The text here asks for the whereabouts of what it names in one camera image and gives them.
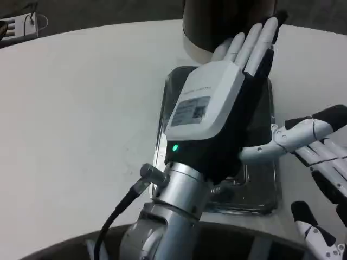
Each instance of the white finger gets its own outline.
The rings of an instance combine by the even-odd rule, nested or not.
[[[245,41],[245,34],[243,32],[237,34],[232,43],[230,44],[230,47],[227,51],[227,54],[224,57],[225,61],[235,61],[237,54],[239,53],[243,42]]]
[[[314,150],[325,161],[337,159],[336,154],[331,152],[325,145],[323,145],[319,141],[311,143],[309,147],[312,150]]]
[[[213,52],[211,61],[221,61],[224,59],[230,44],[232,43],[232,38],[226,39],[224,42],[222,42]]]
[[[330,139],[325,139],[323,143],[340,158],[347,158],[347,151],[345,148],[335,144]]]
[[[272,45],[273,37],[275,36],[277,27],[278,20],[276,17],[272,17],[266,21],[256,42],[256,45],[249,57],[245,72],[248,72],[252,76],[255,75],[266,50]]]
[[[306,162],[319,161],[320,156],[308,147],[302,147],[295,151]],[[321,162],[311,166],[315,171],[319,171],[337,190],[347,197],[346,180],[329,164]]]
[[[256,43],[256,40],[258,39],[259,34],[261,32],[261,28],[262,28],[261,23],[256,23],[255,25],[252,26],[241,50],[239,51],[235,59],[235,64],[238,65],[241,70],[244,69],[246,62],[248,61],[250,53],[252,52],[254,45]]]
[[[322,144],[319,141],[316,141],[310,144],[310,147],[323,158],[323,160],[329,161],[332,164],[332,167],[335,168],[336,171],[343,178],[347,179],[347,162],[343,159],[339,158],[333,151],[331,151],[327,146]]]

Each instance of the white device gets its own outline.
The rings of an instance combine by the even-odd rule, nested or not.
[[[37,16],[33,13],[32,21],[31,13],[19,15],[16,17],[4,18],[1,21],[8,23],[6,35],[0,41],[1,43],[16,43],[24,39],[32,39],[38,37]]]
[[[230,61],[209,62],[190,73],[166,127],[166,139],[215,136],[224,126],[244,79],[240,68]]]

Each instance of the black cylindrical container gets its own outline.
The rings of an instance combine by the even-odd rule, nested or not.
[[[277,0],[184,0],[183,31],[196,46],[214,51],[225,39],[273,15]]]

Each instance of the black cable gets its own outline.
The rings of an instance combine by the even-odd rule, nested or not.
[[[27,15],[24,19],[24,37],[25,37],[25,25],[27,23],[27,18],[30,17],[30,15]]]
[[[133,187],[130,188],[128,193],[124,196],[121,202],[115,207],[112,214],[108,217],[107,221],[102,226],[98,239],[95,242],[94,247],[94,260],[99,260],[100,258],[100,247],[102,242],[104,241],[108,229],[114,222],[114,220],[139,196],[139,194],[135,191]]]

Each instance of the robotic hand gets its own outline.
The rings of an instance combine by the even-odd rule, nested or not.
[[[282,128],[273,125],[269,144],[243,148],[247,125],[271,70],[273,44],[286,17],[279,12],[264,24],[255,24],[247,37],[240,33],[225,41],[211,62],[189,74],[165,130],[165,171],[143,165],[141,178],[102,227],[94,260],[99,260],[112,222],[150,183],[158,186],[153,202],[144,205],[125,233],[120,259],[191,259],[199,219],[213,185],[229,175],[225,169],[232,167],[236,174],[242,163],[299,154],[301,147],[347,124],[347,107],[338,105],[308,118],[288,120]]]
[[[310,167],[317,186],[337,205],[336,212],[347,226],[347,150],[323,139],[297,149],[295,155]],[[318,225],[304,201],[294,202],[291,209],[300,234],[318,260],[347,259],[346,243],[336,245],[334,236]]]

